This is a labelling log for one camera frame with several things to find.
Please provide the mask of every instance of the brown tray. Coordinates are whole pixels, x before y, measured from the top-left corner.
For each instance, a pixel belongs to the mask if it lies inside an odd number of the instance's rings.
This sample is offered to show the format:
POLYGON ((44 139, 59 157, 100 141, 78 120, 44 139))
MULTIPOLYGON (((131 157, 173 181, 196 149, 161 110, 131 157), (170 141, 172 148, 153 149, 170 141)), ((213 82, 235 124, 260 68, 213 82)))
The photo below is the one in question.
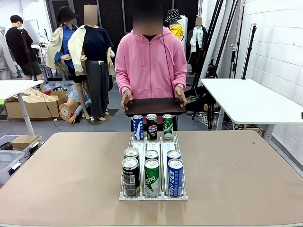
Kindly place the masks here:
POLYGON ((125 114, 128 117, 140 114, 146 116, 155 114, 162 116, 164 114, 181 115, 185 112, 185 108, 180 106, 180 100, 177 98, 146 98, 133 99, 127 103, 128 110, 125 114))

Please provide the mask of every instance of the gray pants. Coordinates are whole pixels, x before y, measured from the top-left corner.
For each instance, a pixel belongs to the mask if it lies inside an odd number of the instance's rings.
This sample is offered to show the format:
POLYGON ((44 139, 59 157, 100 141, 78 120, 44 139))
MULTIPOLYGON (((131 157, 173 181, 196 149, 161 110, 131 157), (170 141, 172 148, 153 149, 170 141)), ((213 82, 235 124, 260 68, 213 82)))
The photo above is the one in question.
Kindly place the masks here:
POLYGON ((86 61, 86 73, 91 95, 91 115, 102 117, 108 104, 108 66, 98 61, 86 61))

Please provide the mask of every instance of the black hat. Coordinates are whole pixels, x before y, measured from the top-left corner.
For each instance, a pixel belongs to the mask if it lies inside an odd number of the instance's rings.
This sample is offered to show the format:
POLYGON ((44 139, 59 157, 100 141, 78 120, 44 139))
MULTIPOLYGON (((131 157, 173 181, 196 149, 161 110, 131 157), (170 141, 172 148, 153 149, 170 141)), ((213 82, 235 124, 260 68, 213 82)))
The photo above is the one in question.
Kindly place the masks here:
POLYGON ((180 17, 178 9, 170 9, 167 13, 167 18, 165 19, 165 22, 173 22, 182 19, 180 17))
POLYGON ((63 23, 69 20, 73 20, 76 17, 78 17, 78 15, 76 15, 71 10, 71 8, 69 8, 68 6, 63 6, 59 9, 57 20, 59 23, 63 23))

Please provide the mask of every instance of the navy top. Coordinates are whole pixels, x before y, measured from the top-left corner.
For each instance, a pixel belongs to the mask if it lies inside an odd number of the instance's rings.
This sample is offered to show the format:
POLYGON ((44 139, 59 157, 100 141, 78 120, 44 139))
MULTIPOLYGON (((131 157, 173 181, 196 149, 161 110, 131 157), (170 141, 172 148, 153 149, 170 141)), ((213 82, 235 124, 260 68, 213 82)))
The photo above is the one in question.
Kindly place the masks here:
POLYGON ((84 53, 90 61, 107 63, 107 49, 113 47, 112 41, 104 28, 92 28, 85 25, 84 53))
MULTIPOLYGON (((68 51, 68 47, 67 47, 67 43, 71 38, 71 35, 74 34, 74 32, 77 30, 77 28, 73 27, 72 30, 67 27, 65 24, 63 24, 63 40, 62 40, 62 52, 63 55, 66 54, 70 54, 70 52, 68 51)), ((61 60, 61 53, 57 52, 55 55, 55 61, 59 62, 61 60)), ((65 60, 64 63, 67 66, 70 66, 72 68, 74 68, 74 65, 72 63, 72 60, 65 60)))

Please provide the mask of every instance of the clear acrylic divider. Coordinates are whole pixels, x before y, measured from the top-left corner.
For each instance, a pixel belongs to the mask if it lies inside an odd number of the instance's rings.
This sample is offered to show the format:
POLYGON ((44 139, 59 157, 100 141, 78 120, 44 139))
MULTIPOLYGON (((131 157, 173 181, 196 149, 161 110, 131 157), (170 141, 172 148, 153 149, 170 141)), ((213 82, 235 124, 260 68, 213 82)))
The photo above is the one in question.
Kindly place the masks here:
POLYGON ((130 137, 129 147, 137 148, 139 150, 139 165, 140 165, 140 192, 137 197, 129 198, 126 196, 123 173, 121 175, 121 189, 119 200, 188 200, 186 188, 185 188, 185 176, 183 173, 182 187, 175 189, 172 192, 174 195, 180 195, 179 197, 171 197, 169 195, 168 189, 168 179, 167 179, 167 152, 169 150, 180 150, 178 144, 177 135, 171 140, 164 140, 161 132, 158 132, 158 138, 156 140, 147 140, 147 136, 143 140, 135 140, 133 135, 130 137), (145 152, 147 150, 155 150, 159 155, 159 195, 154 198, 147 197, 145 189, 145 174, 144 174, 144 162, 145 162, 145 152))

